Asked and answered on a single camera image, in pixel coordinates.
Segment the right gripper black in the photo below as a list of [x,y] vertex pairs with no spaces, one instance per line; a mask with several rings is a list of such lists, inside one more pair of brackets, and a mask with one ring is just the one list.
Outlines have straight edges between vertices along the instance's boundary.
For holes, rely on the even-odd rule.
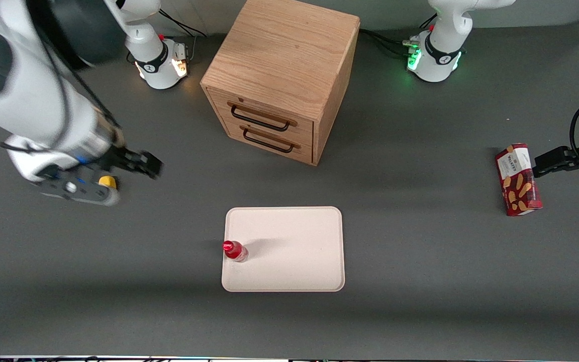
[[111,145],[101,158],[99,169],[111,172],[114,168],[139,173],[150,179],[157,179],[161,175],[163,163],[159,158],[147,151],[131,151],[126,147]]

